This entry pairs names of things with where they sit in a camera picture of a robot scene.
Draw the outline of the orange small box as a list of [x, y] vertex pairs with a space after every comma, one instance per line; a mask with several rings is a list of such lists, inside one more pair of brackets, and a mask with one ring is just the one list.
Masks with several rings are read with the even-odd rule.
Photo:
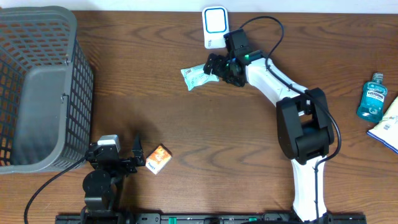
[[146, 167], [155, 175], [157, 175], [172, 159], [172, 153], [160, 144], [147, 158]]

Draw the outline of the light green tissue pack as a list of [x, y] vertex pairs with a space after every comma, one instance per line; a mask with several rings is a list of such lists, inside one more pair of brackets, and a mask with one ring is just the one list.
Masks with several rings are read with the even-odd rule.
[[208, 82], [219, 82], [219, 78], [216, 75], [212, 73], [208, 75], [204, 72], [204, 66], [204, 64], [201, 64], [180, 70], [187, 85], [188, 91], [191, 91], [195, 87], [204, 85]]

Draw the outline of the teal mouthwash bottle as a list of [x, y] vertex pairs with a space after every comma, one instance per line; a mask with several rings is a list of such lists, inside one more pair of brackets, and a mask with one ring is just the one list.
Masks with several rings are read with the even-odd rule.
[[371, 81], [363, 86], [363, 95], [357, 115], [369, 122], [378, 123], [383, 117], [384, 100], [388, 90], [382, 84], [384, 75], [381, 72], [373, 74]]

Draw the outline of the cream snack bag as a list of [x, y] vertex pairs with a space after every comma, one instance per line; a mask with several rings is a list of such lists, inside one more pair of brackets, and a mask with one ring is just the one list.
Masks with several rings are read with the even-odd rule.
[[397, 154], [397, 98], [391, 103], [382, 120], [370, 129], [367, 135], [383, 143]]

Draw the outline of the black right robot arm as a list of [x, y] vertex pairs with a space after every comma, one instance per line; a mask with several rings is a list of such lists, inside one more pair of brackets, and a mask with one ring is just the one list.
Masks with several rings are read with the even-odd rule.
[[295, 83], [260, 50], [237, 58], [209, 54], [203, 70], [236, 86], [248, 83], [272, 102], [278, 142], [293, 167], [293, 211], [301, 222], [319, 221], [326, 214], [323, 171], [334, 141], [324, 92]]

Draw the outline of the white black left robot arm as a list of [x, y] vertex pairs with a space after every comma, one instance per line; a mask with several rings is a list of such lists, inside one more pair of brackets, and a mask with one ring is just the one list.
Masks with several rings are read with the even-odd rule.
[[105, 135], [90, 145], [86, 160], [94, 168], [83, 180], [85, 207], [81, 223], [135, 223], [135, 216], [119, 209], [124, 179], [146, 164], [140, 136], [136, 135], [132, 157], [120, 158], [121, 146], [117, 135]]

